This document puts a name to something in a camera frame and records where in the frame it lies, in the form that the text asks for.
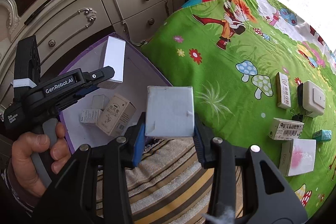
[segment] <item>finger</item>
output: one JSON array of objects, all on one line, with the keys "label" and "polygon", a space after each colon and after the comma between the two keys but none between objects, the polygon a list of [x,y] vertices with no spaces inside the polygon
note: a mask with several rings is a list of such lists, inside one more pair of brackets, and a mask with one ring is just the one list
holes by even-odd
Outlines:
[{"label": "finger", "polygon": [[13,143],[12,157],[19,161],[30,160],[33,152],[44,152],[49,148],[49,145],[50,139],[47,135],[26,132]]},{"label": "finger", "polygon": [[65,128],[64,128],[64,125],[60,122],[58,122],[56,125],[56,135],[58,138],[65,137]]},{"label": "finger", "polygon": [[68,143],[64,138],[60,138],[50,149],[50,155],[54,160],[60,160],[61,158],[70,155]]},{"label": "finger", "polygon": [[55,174],[58,174],[59,171],[63,168],[65,163],[70,159],[71,155],[67,155],[64,158],[61,158],[60,160],[57,160],[52,163],[51,169]]}]

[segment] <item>gray handle grip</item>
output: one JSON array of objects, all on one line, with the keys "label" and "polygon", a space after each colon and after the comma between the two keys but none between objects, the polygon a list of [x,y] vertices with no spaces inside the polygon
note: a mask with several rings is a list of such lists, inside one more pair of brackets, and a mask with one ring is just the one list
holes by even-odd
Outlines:
[{"label": "gray handle grip", "polygon": [[51,170],[51,164],[54,160],[50,155],[50,148],[57,142],[57,135],[56,135],[57,123],[58,121],[56,118],[51,118],[45,121],[42,124],[42,127],[36,127],[32,130],[32,132],[36,134],[46,134],[50,139],[50,146],[47,151],[43,153],[35,152],[31,155],[31,160],[34,163],[36,172],[46,188],[50,185],[52,178],[55,175]]}]

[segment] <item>white electronic device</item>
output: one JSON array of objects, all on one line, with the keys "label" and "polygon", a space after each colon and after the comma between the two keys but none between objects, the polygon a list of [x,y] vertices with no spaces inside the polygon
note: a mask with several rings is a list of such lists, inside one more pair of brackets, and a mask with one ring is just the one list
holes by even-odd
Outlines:
[{"label": "white electronic device", "polygon": [[311,81],[303,83],[302,107],[307,110],[307,116],[315,118],[324,114],[326,96],[323,90]]}]

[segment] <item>teal box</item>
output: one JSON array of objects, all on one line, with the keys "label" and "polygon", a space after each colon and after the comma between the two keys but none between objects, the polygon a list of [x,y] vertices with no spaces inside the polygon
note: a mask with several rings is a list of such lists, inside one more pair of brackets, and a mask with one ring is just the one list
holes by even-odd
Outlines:
[{"label": "teal box", "polygon": [[317,142],[329,142],[331,140],[331,130],[319,130],[313,134],[313,139]]}]

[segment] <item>white box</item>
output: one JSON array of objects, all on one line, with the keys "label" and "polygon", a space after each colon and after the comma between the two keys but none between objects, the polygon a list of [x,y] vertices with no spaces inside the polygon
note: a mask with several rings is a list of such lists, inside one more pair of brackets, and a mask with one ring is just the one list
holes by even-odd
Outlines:
[{"label": "white box", "polygon": [[81,122],[86,124],[95,124],[102,114],[100,109],[84,109],[81,113]]},{"label": "white box", "polygon": [[312,118],[323,115],[326,108],[323,90],[309,80],[303,83],[302,106],[308,111],[307,116]]},{"label": "white box", "polygon": [[316,140],[292,139],[282,144],[279,171],[286,177],[314,170]]},{"label": "white box", "polygon": [[276,75],[277,83],[277,102],[278,107],[290,108],[291,107],[291,94],[289,92],[289,83],[287,75],[278,72]]},{"label": "white box", "polygon": [[104,110],[107,104],[109,103],[110,98],[105,96],[104,94],[101,95],[94,95],[92,97],[92,109],[101,109]]},{"label": "white box", "polygon": [[115,37],[109,37],[105,42],[100,56],[99,68],[112,67],[114,76],[99,83],[97,85],[99,88],[113,90],[123,82],[125,46],[126,42],[124,40]]},{"label": "white box", "polygon": [[156,138],[192,137],[193,87],[149,86],[145,135]]},{"label": "white box", "polygon": [[305,124],[299,121],[292,121],[280,118],[273,118],[269,129],[269,136],[273,140],[291,140],[297,139],[302,133]]}]

